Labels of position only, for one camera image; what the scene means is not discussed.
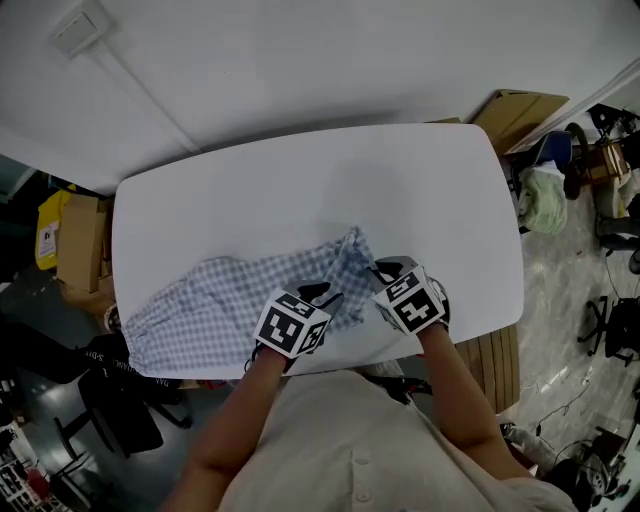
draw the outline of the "wall outlet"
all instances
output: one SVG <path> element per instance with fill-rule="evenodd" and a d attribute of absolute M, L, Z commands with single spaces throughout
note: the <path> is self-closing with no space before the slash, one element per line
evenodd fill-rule
<path fill-rule="evenodd" d="M 85 0 L 60 20 L 51 42 L 73 58 L 102 37 L 110 27 L 111 20 L 97 0 Z"/>

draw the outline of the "wooden pallet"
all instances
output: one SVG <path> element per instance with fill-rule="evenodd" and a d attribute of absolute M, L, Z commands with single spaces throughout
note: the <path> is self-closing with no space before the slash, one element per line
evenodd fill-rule
<path fill-rule="evenodd" d="M 520 358 L 515 324 L 457 343 L 456 349 L 496 414 L 520 400 Z"/>

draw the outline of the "floor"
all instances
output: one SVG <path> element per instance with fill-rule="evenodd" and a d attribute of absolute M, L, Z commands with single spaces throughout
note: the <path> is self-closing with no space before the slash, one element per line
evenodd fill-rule
<path fill-rule="evenodd" d="M 630 391 L 640 376 L 640 365 L 625 368 L 622 361 L 606 359 L 603 350 L 589 357 L 588 344 L 576 341 L 592 325 L 584 307 L 587 300 L 602 294 L 615 296 L 593 225 L 591 196 L 583 193 L 570 203 L 569 223 L 562 235 L 528 233 L 522 237 L 526 290 L 518 324 L 522 391 L 519 403 L 503 416 L 535 432 L 540 419 L 582 393 L 568 409 L 559 410 L 542 424 L 541 436 L 554 453 L 570 442 L 592 437 L 598 425 L 625 435 L 635 409 Z M 627 258 L 628 253 L 608 259 L 622 296 L 632 295 L 638 283 L 627 270 Z M 52 275 L 33 268 L 0 293 L 0 311 L 70 348 L 85 346 L 98 334 L 89 316 L 64 303 Z M 413 375 L 421 372 L 417 358 L 403 360 L 401 365 Z M 82 412 L 77 385 L 54 385 L 28 371 L 20 372 L 20 381 L 33 415 L 25 433 L 41 457 L 40 467 L 55 472 L 69 459 L 52 418 L 66 423 Z M 91 426 L 74 438 L 74 446 L 78 452 L 86 449 L 95 455 L 89 469 L 116 485 L 121 510 L 154 510 L 177 478 L 189 444 L 228 392 L 189 391 L 186 396 L 194 426 L 188 431 L 156 416 L 164 438 L 164 446 L 157 450 L 124 460 L 106 450 Z M 428 408 L 428 400 L 421 398 L 420 405 Z"/>

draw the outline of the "plaid cloth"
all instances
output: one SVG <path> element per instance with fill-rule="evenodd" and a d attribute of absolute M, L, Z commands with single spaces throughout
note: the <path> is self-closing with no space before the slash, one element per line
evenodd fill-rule
<path fill-rule="evenodd" d="M 327 332 L 362 323 L 373 294 L 364 270 L 373 262 L 358 227 L 315 249 L 258 261 L 230 257 L 203 261 L 157 293 L 123 326 L 129 363 L 143 375 L 244 364 L 270 293 L 288 282 L 322 279 L 330 290 L 314 302 L 344 293 Z"/>

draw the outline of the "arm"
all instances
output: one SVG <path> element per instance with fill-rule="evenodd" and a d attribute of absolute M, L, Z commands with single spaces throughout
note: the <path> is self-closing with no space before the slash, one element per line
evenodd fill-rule
<path fill-rule="evenodd" d="M 498 480 L 530 477 L 509 453 L 495 413 L 441 324 L 418 333 L 442 433 Z"/>
<path fill-rule="evenodd" d="M 265 348 L 191 448 L 163 512 L 216 510 L 258 444 L 286 359 Z"/>

